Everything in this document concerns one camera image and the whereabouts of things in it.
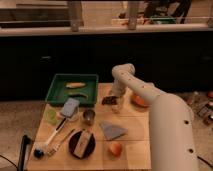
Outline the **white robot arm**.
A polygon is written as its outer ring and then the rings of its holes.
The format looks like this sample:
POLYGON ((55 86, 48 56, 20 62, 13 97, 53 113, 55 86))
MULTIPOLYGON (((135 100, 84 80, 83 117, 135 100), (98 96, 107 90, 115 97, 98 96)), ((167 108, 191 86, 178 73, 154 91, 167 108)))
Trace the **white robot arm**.
POLYGON ((149 104, 152 171, 199 171, 192 130, 192 109, 179 96, 134 76, 131 63, 112 68, 112 92, 122 97, 131 89, 149 104))

